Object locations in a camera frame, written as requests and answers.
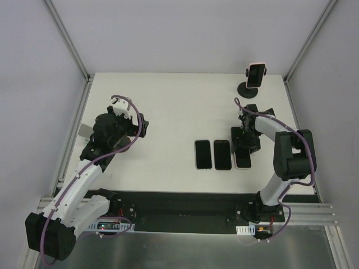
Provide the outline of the black phone white case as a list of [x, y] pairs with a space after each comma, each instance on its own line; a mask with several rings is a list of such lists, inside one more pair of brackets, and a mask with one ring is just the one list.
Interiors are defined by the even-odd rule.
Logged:
[[212, 169], [210, 141], [195, 141], [195, 161], [196, 168], [199, 170]]

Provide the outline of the white phone stand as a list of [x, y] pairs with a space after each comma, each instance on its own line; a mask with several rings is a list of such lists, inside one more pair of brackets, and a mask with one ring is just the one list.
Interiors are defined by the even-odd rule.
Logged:
[[90, 137], [93, 134], [93, 128], [86, 124], [81, 124], [77, 132], [77, 140], [79, 145], [84, 146], [90, 141]]

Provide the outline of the round brown base stand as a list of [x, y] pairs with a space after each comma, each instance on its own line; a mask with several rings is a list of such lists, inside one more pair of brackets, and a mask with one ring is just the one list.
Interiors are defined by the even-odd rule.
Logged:
[[126, 147], [130, 143], [131, 139], [128, 136], [124, 136], [124, 138], [121, 139], [118, 145], [115, 147], [115, 150], [119, 152], [126, 152], [128, 149], [124, 149], [124, 147]]

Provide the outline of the black square base stand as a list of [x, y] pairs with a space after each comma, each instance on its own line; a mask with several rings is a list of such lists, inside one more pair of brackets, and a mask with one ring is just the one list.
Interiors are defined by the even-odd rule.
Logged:
[[246, 114], [253, 117], [266, 117], [266, 116], [275, 117], [273, 108], [260, 112], [256, 104], [248, 104], [245, 106], [245, 109], [246, 109]]

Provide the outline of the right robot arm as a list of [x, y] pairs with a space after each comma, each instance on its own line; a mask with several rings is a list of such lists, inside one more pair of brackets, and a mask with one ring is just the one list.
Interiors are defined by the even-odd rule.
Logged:
[[279, 211], [293, 185], [312, 186], [317, 168], [312, 132], [294, 129], [276, 118], [273, 109], [260, 112], [255, 104], [239, 108], [240, 127], [231, 128], [231, 152], [238, 168], [249, 168], [251, 154], [261, 148], [260, 136], [274, 142], [274, 174], [255, 198], [241, 209], [240, 216], [253, 223], [267, 220]]

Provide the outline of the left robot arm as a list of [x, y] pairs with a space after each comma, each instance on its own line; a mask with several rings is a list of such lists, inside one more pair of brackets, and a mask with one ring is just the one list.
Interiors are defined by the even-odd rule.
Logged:
[[129, 114], [135, 106], [130, 100], [112, 98], [107, 112], [96, 117], [93, 132], [82, 150], [72, 178], [38, 214], [30, 213], [25, 220], [27, 243], [47, 257], [65, 260], [75, 247], [78, 237], [97, 218], [114, 218], [119, 223], [122, 210], [118, 196], [99, 189], [83, 206], [80, 202], [92, 184], [99, 179], [115, 154], [128, 150], [138, 138], [146, 135], [149, 125], [143, 114], [136, 112], [137, 123]]

